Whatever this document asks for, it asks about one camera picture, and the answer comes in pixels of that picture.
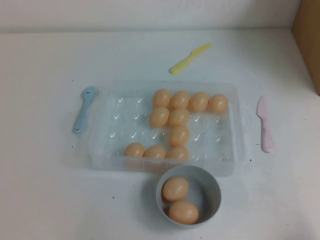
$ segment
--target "yellow plastic knife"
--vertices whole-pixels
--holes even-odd
[[[193,59],[195,59],[195,57],[197,57],[199,54],[201,54],[211,46],[212,46],[212,43],[209,42],[191,51],[190,56],[188,56],[187,58],[183,59],[181,62],[177,63],[172,68],[170,68],[169,73],[171,74],[180,73],[180,71],[184,69],[185,66],[187,66]]]

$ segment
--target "bowl rim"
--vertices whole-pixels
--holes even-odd
[[[217,210],[215,211],[215,213],[214,213],[210,218],[208,218],[207,220],[202,221],[202,222],[199,222],[199,223],[196,223],[196,224],[183,224],[183,223],[179,223],[179,222],[173,221],[170,217],[168,217],[168,216],[165,214],[165,212],[163,211],[163,209],[160,207],[160,204],[159,204],[158,199],[157,199],[157,189],[158,189],[159,183],[160,183],[161,179],[163,178],[163,176],[164,176],[166,173],[168,173],[168,172],[170,172],[170,171],[172,171],[172,170],[174,170],[174,169],[176,169],[176,168],[195,168],[195,169],[200,169],[201,171],[204,171],[204,172],[206,172],[207,174],[209,174],[209,175],[212,177],[212,179],[215,181],[216,185],[218,186],[218,190],[219,190],[219,193],[220,193],[219,206],[218,206]],[[183,227],[183,228],[185,228],[185,227],[197,227],[197,226],[202,225],[202,224],[204,224],[205,222],[209,221],[210,219],[212,219],[212,218],[217,214],[217,212],[218,212],[219,209],[220,209],[221,202],[222,202],[221,188],[220,188],[220,185],[219,185],[218,181],[215,179],[215,177],[212,176],[212,174],[211,174],[210,172],[208,172],[207,170],[203,169],[202,167],[193,166],[193,165],[180,165],[180,166],[175,166],[175,167],[171,168],[170,170],[166,171],[166,172],[165,172],[164,174],[162,174],[162,176],[160,177],[160,179],[159,179],[159,181],[158,181],[158,183],[157,183],[157,185],[156,185],[155,191],[156,191],[156,193],[155,193],[155,201],[156,201],[156,204],[157,204],[159,210],[160,210],[160,211],[162,212],[162,214],[165,216],[165,218],[168,219],[168,220],[169,220],[170,222],[172,222],[173,224],[179,225],[180,227]]]

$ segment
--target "cardboard box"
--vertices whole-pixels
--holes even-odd
[[[320,95],[320,0],[301,0],[292,33]]]

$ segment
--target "egg tray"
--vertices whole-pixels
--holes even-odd
[[[172,95],[186,91],[191,97],[203,91],[209,97],[224,94],[228,98],[224,113],[212,113],[208,107],[204,112],[190,111],[186,125],[190,138],[185,147],[189,151],[187,164],[203,168],[214,176],[232,175],[245,158],[245,146],[238,92],[234,85],[226,83],[131,80],[98,86],[98,95],[90,111],[90,118],[94,119],[89,140],[92,166],[100,170],[163,173],[186,163],[166,158],[123,156],[126,146],[133,142],[141,143],[145,150],[152,145],[170,150],[171,128],[154,128],[149,124],[149,115],[154,109],[153,95],[162,88]]]

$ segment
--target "pink plastic knife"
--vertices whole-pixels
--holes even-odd
[[[274,153],[275,144],[272,140],[270,124],[269,124],[269,114],[268,114],[268,104],[267,98],[265,96],[261,96],[258,102],[258,107],[256,109],[256,114],[261,119],[262,132],[261,132],[261,148],[267,153]]]

